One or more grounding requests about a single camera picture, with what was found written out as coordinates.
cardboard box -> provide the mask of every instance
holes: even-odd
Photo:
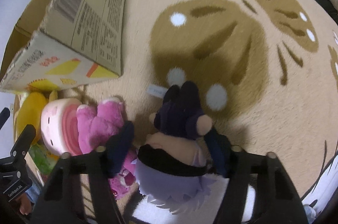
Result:
[[[52,91],[121,75],[124,0],[32,0],[16,23],[0,91]]]

beige rug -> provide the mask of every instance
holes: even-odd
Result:
[[[118,95],[139,146],[161,100],[149,84],[200,88],[217,130],[246,151],[274,151],[300,196],[338,139],[338,27],[314,0],[126,0],[123,75],[64,92]]]

pink plush bear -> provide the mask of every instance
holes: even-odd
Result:
[[[119,133],[124,124],[123,109],[123,103],[117,97],[100,102],[97,111],[94,107],[84,104],[77,108],[79,146],[84,154],[91,152],[98,146],[104,146],[112,135]],[[120,173],[109,179],[110,188],[116,199],[125,196],[135,181],[133,175],[135,165],[132,162],[136,158],[135,149],[130,149]]]

white fabric tag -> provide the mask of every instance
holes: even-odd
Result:
[[[159,85],[155,85],[155,84],[150,84],[147,89],[148,94],[161,98],[161,99],[164,98],[164,95],[166,94],[167,91],[168,91],[167,88],[160,87]]]

doll with purple hair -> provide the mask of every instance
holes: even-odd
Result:
[[[149,120],[159,132],[148,135],[138,152],[135,177],[148,202],[172,213],[196,210],[210,195],[214,182],[196,139],[212,131],[196,84],[173,85],[163,105]]]

